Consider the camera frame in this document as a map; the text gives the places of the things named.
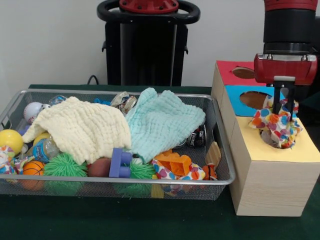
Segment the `yellow ball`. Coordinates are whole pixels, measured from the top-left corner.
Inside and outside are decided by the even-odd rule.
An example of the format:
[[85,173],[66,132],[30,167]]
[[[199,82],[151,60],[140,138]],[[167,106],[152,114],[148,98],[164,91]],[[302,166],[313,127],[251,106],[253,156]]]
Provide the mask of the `yellow ball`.
[[41,133],[37,136],[33,141],[33,146],[36,145],[41,139],[48,139],[50,138],[50,134],[48,132]]
[[21,152],[24,141],[17,131],[6,129],[0,131],[0,147],[2,146],[10,147],[14,151],[14,154],[17,155]]

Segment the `cream towel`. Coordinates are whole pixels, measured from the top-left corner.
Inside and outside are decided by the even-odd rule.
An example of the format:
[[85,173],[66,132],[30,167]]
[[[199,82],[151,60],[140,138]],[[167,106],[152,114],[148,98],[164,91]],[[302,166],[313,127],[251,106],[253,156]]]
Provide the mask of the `cream towel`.
[[45,131],[60,151],[71,154],[79,165],[111,158],[113,148],[131,149],[130,129],[119,109],[76,97],[41,111],[23,141],[29,143]]

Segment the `brown toy ball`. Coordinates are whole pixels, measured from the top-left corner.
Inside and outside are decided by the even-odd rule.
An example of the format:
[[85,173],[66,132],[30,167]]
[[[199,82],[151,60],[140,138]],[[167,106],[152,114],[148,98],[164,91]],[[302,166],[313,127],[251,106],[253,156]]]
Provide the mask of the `brown toy ball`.
[[[45,165],[41,161],[30,161],[23,166],[23,175],[42,176]],[[31,191],[39,191],[44,186],[42,180],[21,180],[22,186]]]
[[111,159],[99,158],[91,164],[88,170],[89,177],[107,178],[109,177]]

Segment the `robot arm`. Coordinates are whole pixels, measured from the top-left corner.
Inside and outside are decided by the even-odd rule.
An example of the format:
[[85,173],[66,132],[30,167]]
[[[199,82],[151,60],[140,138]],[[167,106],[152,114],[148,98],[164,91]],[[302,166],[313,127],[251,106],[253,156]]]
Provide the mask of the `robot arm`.
[[286,107],[292,113],[295,86],[311,85],[317,73],[317,57],[310,52],[318,0],[264,0],[264,5],[264,47],[254,59],[255,79],[274,87],[276,114],[280,90],[288,88]]

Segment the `mint green towel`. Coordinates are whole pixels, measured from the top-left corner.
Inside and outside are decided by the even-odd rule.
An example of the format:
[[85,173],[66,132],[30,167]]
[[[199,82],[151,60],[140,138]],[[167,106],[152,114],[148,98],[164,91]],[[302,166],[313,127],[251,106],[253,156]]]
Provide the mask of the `mint green towel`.
[[146,164],[188,138],[205,117],[202,109],[184,104],[173,92],[166,90],[158,96],[154,88],[147,88],[125,117],[131,151]]

